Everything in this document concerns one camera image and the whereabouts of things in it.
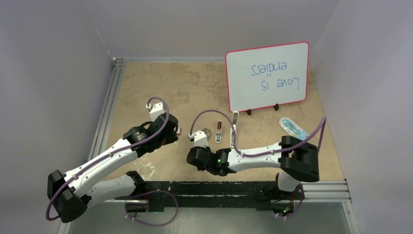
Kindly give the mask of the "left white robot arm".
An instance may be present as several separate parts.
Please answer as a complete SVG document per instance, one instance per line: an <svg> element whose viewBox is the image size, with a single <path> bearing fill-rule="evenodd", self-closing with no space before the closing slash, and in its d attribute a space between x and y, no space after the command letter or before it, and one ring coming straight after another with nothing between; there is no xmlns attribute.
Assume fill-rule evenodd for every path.
<svg viewBox="0 0 413 234"><path fill-rule="evenodd" d="M113 198L146 198L151 191L136 171L104 181L119 167L178 140L178 119L159 114L153 121L130 128L112 147L87 163L62 173L48 175L47 196L50 203L46 219L63 223L79 218L94 205Z"/></svg>

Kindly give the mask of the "pink and white stapler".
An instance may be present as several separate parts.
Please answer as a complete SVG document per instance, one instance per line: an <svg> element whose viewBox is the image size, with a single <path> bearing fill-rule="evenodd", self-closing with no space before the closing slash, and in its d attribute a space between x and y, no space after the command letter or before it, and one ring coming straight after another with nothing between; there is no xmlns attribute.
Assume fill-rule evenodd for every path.
<svg viewBox="0 0 413 234"><path fill-rule="evenodd" d="M215 142L221 143L222 141L222 121L219 119L217 121L217 128L215 133Z"/></svg>

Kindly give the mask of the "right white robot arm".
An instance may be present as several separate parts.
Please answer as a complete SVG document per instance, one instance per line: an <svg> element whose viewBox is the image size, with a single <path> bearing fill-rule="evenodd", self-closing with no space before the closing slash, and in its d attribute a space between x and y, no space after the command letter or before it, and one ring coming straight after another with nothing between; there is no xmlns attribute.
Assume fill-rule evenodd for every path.
<svg viewBox="0 0 413 234"><path fill-rule="evenodd" d="M226 176L257 168L279 168L274 194L286 198L301 182L319 181L319 149L317 146L293 136L269 146L237 152L225 148L212 152L208 145L196 142L189 150L187 163L199 171L215 176Z"/></svg>

